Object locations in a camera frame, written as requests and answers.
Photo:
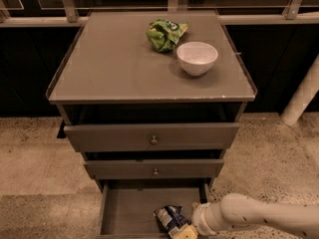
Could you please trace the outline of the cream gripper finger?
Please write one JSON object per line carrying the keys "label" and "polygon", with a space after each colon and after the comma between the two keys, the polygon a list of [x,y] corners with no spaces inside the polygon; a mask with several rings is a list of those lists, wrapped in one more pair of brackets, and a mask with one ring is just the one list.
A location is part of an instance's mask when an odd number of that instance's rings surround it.
{"label": "cream gripper finger", "polygon": [[185,224],[183,225],[172,239],[197,239],[198,232],[192,225]]}

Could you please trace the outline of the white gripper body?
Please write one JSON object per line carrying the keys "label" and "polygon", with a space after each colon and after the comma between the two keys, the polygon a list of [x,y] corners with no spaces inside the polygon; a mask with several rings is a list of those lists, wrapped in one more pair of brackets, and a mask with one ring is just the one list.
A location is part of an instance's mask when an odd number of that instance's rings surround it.
{"label": "white gripper body", "polygon": [[192,203],[192,226],[197,230],[201,236],[215,236],[216,231],[213,226],[216,225],[216,216],[218,207],[216,203]]}

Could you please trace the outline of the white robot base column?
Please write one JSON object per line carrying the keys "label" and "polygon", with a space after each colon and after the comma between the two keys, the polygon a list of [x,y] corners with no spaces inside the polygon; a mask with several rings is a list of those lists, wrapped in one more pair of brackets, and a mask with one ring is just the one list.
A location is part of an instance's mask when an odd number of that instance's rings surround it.
{"label": "white robot base column", "polygon": [[296,124],[318,92],[319,55],[314,60],[306,76],[281,114],[282,120],[288,125]]}

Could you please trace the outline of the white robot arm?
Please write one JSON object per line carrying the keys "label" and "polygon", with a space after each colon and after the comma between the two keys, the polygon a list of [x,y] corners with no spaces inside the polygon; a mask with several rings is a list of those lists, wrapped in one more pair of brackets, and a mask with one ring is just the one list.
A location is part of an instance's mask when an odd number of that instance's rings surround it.
{"label": "white robot arm", "polygon": [[319,239],[319,206],[266,203],[239,193],[229,193],[219,202],[198,204],[191,224],[185,224],[172,239],[197,239],[219,231],[239,231],[256,225],[269,226],[302,239]]}

